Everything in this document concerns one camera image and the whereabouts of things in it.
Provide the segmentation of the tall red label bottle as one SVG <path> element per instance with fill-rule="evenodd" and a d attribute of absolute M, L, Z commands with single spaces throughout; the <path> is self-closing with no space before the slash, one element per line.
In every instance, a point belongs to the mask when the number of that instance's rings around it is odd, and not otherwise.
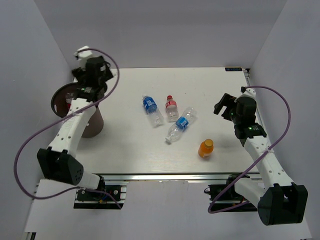
<path fill-rule="evenodd" d="M 74 99 L 74 93 L 73 92 L 68 92 L 66 93 L 65 95 L 65 102 L 66 102 L 66 106 L 67 106 L 67 110 L 69 111 L 70 110 L 70 107 L 71 107 L 71 103 L 72 103 L 72 100 Z"/>

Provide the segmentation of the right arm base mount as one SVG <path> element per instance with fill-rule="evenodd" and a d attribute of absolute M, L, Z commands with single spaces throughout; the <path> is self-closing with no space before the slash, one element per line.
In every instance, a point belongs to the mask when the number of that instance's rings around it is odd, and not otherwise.
<path fill-rule="evenodd" d="M 204 193 L 209 195 L 209 200 L 212 201 L 225 187 L 227 187 L 233 180 L 235 180 L 240 173 L 231 174 L 228 176 L 224 184 L 210 184 L 204 189 Z M 247 199 L 242 195 L 235 192 L 235 187 L 232 186 L 227 190 L 211 207 L 211 211 L 219 211 L 225 208 L 230 208 L 239 204 L 246 202 Z M 252 203 L 247 203 L 240 207 L 227 210 L 226 212 L 256 212 L 257 208 Z"/>

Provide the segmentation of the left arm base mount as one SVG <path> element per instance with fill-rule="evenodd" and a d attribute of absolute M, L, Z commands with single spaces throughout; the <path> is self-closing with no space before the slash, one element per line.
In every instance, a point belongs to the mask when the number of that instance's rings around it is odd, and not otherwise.
<path fill-rule="evenodd" d="M 126 199 L 127 183 L 123 181 L 105 180 L 102 175 L 98 188 L 78 190 L 73 204 L 74 209 L 85 210 L 120 210 Z"/>

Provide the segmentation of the dark blue label bottle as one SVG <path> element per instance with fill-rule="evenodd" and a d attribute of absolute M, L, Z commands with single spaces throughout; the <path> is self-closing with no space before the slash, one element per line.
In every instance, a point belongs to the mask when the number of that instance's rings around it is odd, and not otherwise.
<path fill-rule="evenodd" d="M 143 95 L 142 105 L 153 128 L 164 125 L 164 117 L 161 114 L 155 100 L 151 96 Z"/>

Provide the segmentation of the orange juice bottle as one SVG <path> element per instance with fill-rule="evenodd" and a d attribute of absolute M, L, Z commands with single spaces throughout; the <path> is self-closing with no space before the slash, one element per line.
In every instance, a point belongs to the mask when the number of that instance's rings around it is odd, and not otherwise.
<path fill-rule="evenodd" d="M 213 140 L 206 139 L 200 144 L 199 149 L 198 149 L 198 155 L 201 158 L 208 158 L 211 156 L 213 150 L 214 150 Z"/>

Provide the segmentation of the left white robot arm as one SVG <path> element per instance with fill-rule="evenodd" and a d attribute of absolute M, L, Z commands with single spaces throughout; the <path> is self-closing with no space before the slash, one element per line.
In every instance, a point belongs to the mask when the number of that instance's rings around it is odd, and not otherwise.
<path fill-rule="evenodd" d="M 77 82 L 67 84 L 52 97 L 52 103 L 66 107 L 66 120 L 46 149 L 39 149 L 37 159 L 46 179 L 86 188 L 94 199 L 105 196 L 102 177 L 86 171 L 76 160 L 81 138 L 96 136 L 104 123 L 98 106 L 113 78 L 110 64 L 102 56 L 85 58 L 83 67 L 72 70 Z"/>

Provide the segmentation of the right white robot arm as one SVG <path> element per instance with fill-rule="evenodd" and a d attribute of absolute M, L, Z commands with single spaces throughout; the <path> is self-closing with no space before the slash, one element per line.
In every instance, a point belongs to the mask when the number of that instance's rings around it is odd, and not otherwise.
<path fill-rule="evenodd" d="M 297 185 L 287 175 L 272 151 L 267 133 L 256 122 L 257 103 L 255 94 L 246 91 L 239 97 L 225 93 L 214 106 L 214 114 L 221 114 L 234 124 L 235 136 L 253 159 L 264 187 L 247 177 L 245 170 L 232 177 L 226 187 L 212 199 L 215 203 L 225 193 L 236 200 L 240 196 L 254 205 L 262 223 L 266 226 L 299 224 L 304 218 L 308 191 L 304 185 Z"/>

